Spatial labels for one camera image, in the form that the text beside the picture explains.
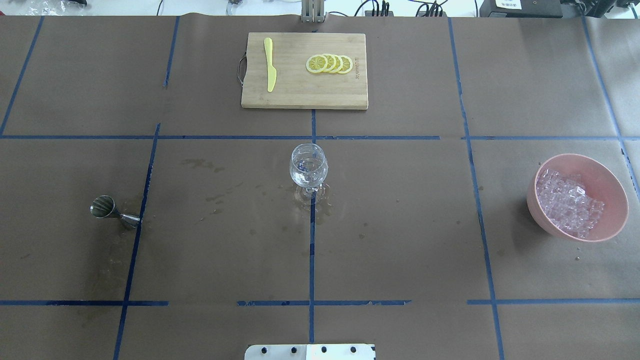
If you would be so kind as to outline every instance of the wooden cutting board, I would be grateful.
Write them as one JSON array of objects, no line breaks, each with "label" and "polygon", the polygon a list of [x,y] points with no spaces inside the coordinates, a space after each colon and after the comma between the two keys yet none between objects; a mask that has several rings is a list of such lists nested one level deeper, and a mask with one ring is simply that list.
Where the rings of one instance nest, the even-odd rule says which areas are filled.
[{"label": "wooden cutting board", "polygon": [[[276,85],[267,92],[264,38],[273,40]],[[306,63],[315,54],[349,56],[354,64],[347,74],[311,74]],[[364,34],[249,33],[243,108],[351,109],[369,107],[367,46]]]}]

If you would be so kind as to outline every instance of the ice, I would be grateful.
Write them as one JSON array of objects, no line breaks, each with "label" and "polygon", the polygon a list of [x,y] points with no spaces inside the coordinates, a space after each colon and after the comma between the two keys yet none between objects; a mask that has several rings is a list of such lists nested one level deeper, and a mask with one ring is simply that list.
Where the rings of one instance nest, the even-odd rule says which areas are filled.
[{"label": "ice", "polygon": [[536,182],[540,206],[551,222],[565,233],[586,239],[602,217],[604,202],[592,199],[580,174],[563,176],[545,169]]}]

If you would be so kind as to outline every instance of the blue line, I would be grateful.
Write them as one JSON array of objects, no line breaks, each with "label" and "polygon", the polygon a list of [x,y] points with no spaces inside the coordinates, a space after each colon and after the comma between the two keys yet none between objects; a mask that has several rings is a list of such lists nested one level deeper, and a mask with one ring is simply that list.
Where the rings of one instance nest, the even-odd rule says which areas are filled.
[{"label": "blue line", "polygon": [[311,109],[311,142],[316,143],[316,109]]},{"label": "blue line", "polygon": [[309,343],[313,344],[314,306],[316,304],[316,192],[311,196],[311,230],[309,243]]},{"label": "blue line", "polygon": [[255,300],[239,301],[238,306],[309,306],[308,300]]},{"label": "blue line", "polygon": [[317,306],[404,306],[411,300],[316,300]]},{"label": "blue line", "polygon": [[[456,52],[456,41],[453,35],[453,24],[451,22],[451,18],[447,18],[449,21],[449,37],[451,38],[451,52],[453,55],[453,65],[456,71],[456,82],[458,85],[458,95],[460,98],[460,111],[462,112],[462,119],[464,120],[465,127],[465,139],[467,143],[467,153],[469,157],[469,167],[471,169],[471,179],[474,184],[474,196],[476,198],[476,208],[478,212],[478,222],[480,223],[480,233],[482,235],[482,243],[484,248],[484,265],[486,267],[486,276],[489,284],[489,295],[492,300],[495,300],[495,290],[493,288],[493,275],[491,271],[491,260],[489,257],[489,247],[486,242],[486,232],[484,231],[484,218],[482,214],[482,205],[480,204],[480,193],[478,191],[478,183],[476,177],[476,166],[474,165],[474,155],[473,150],[471,148],[471,135],[469,133],[469,126],[467,121],[467,111],[465,109],[465,104],[462,101],[462,81],[460,80],[460,68],[458,67],[458,54]],[[495,327],[495,338],[498,344],[498,355],[500,360],[504,360],[504,349],[502,347],[502,333],[500,331],[500,320],[498,317],[498,307],[495,304],[492,304],[493,311],[493,325]]]},{"label": "blue line", "polygon": [[470,136],[471,140],[617,140],[615,136]]},{"label": "blue line", "polygon": [[309,140],[311,136],[279,135],[160,135],[162,140]]},{"label": "blue line", "polygon": [[151,155],[149,156],[149,166],[147,168],[147,178],[145,180],[145,188],[142,194],[142,203],[140,204],[140,223],[136,229],[136,239],[133,242],[133,251],[131,252],[131,262],[129,265],[129,275],[127,276],[127,287],[124,291],[124,302],[122,313],[120,314],[120,325],[118,326],[118,337],[116,338],[116,347],[113,352],[113,360],[117,360],[120,355],[120,344],[122,342],[122,334],[124,333],[124,323],[127,319],[127,302],[131,294],[131,283],[133,282],[133,271],[136,267],[136,257],[138,256],[138,247],[140,246],[140,236],[142,234],[142,222],[144,221],[145,210],[147,208],[147,198],[149,195],[149,186],[151,185],[151,173],[154,169],[154,160],[156,158],[156,147],[158,144],[158,134],[160,133],[160,124],[156,125],[156,133],[154,135],[154,144],[151,146]]},{"label": "blue line", "polygon": [[169,75],[171,74],[171,64],[173,62],[173,50],[175,49],[175,38],[178,35],[178,24],[180,24],[180,17],[175,17],[175,26],[173,27],[173,40],[171,40],[171,51],[169,52],[169,61],[166,64],[166,78],[162,84],[163,88],[169,85]]},{"label": "blue line", "polygon": [[21,140],[151,140],[153,135],[3,135],[3,139]]},{"label": "blue line", "polygon": [[636,180],[636,173],[634,172],[633,166],[631,165],[631,161],[629,160],[629,155],[628,155],[629,152],[625,147],[625,142],[622,138],[622,134],[620,133],[620,127],[618,126],[618,119],[616,118],[616,114],[613,112],[613,106],[611,106],[611,99],[609,98],[609,93],[607,92],[607,88],[604,86],[604,80],[602,79],[602,74],[600,73],[600,67],[598,66],[595,53],[593,52],[593,47],[591,46],[591,37],[589,36],[589,29],[587,28],[587,20],[584,16],[582,17],[582,28],[584,29],[584,36],[586,37],[586,40],[587,40],[589,55],[591,57],[591,61],[593,62],[593,67],[596,70],[596,75],[598,76],[598,82],[600,83],[600,88],[602,89],[602,93],[604,94],[604,99],[607,105],[607,109],[609,110],[609,115],[611,116],[613,128],[616,130],[616,136],[618,137],[618,141],[620,143],[620,149],[622,149],[622,151],[624,152],[625,162],[627,163],[627,168],[629,171],[629,175],[631,176],[631,181],[634,184],[636,197],[638,198],[638,200],[640,200],[640,187],[638,187],[638,182]]},{"label": "blue line", "polygon": [[618,299],[501,299],[467,300],[467,305],[545,305],[545,304],[640,304],[638,298]]},{"label": "blue line", "polygon": [[[0,300],[0,306],[123,306],[120,300]],[[169,306],[168,301],[129,301],[128,306]]]},{"label": "blue line", "polygon": [[324,135],[322,140],[440,140],[439,136],[372,136],[372,135]]},{"label": "blue line", "polygon": [[40,34],[40,29],[42,28],[43,21],[44,21],[44,16],[41,16],[40,21],[38,22],[38,27],[36,28],[36,33],[33,34],[31,47],[27,52],[27,57],[24,59],[24,63],[22,64],[22,70],[20,70],[20,76],[18,76],[18,81],[15,82],[15,88],[13,88],[13,94],[11,95],[11,99],[9,100],[9,105],[6,107],[6,113],[4,113],[4,120],[2,121],[2,126],[0,126],[0,136],[4,133],[4,128],[6,127],[6,123],[7,121],[9,121],[9,114],[11,113],[13,102],[15,101],[15,97],[18,95],[18,89],[20,88],[20,84],[22,83],[24,72],[27,70],[27,64],[29,63],[29,59],[31,58],[31,53],[33,53],[33,48],[36,46],[36,41],[38,40],[38,35]]}]

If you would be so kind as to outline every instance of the label sticker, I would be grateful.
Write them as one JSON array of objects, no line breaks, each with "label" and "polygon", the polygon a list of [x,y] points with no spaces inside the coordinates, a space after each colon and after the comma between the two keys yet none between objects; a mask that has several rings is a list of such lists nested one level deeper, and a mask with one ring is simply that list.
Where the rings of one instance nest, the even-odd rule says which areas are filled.
[{"label": "label sticker", "polygon": [[495,0],[495,5],[503,9],[522,10],[520,0]]}]

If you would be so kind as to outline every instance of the pink bowl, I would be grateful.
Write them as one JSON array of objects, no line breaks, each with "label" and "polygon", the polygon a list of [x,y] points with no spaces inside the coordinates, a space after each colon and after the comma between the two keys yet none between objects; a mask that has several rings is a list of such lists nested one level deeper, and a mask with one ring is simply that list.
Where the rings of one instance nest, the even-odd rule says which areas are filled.
[{"label": "pink bowl", "polygon": [[[548,168],[566,176],[580,174],[587,195],[604,202],[602,218],[589,232],[586,239],[576,238],[558,229],[542,211],[536,193],[536,181],[540,174]],[[588,243],[605,241],[616,236],[624,228],[629,215],[627,194],[616,176],[601,163],[579,154],[560,154],[545,161],[531,180],[527,192],[527,206],[533,219],[549,234],[558,238]]]}]

